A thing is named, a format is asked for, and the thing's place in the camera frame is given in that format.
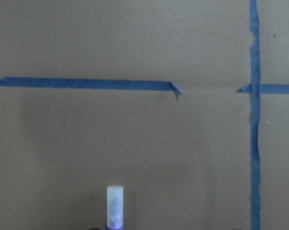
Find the purple highlighter pen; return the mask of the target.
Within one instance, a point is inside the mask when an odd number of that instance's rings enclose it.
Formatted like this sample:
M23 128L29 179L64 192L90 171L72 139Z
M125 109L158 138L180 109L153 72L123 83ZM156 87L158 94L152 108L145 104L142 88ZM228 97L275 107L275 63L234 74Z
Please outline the purple highlighter pen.
M106 192L106 229L123 230L123 194L122 186L108 186Z

